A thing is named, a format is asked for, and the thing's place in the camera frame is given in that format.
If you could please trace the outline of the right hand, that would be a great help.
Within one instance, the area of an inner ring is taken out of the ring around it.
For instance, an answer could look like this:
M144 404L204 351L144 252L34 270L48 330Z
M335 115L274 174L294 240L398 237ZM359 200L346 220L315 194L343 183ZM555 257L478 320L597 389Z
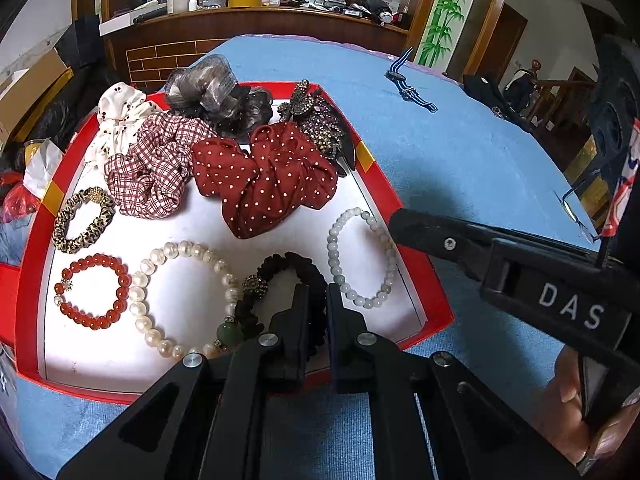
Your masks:
M582 417L578 353L565 346L540 397L533 426L572 465L588 465L587 479L639 477L639 393L599 429Z

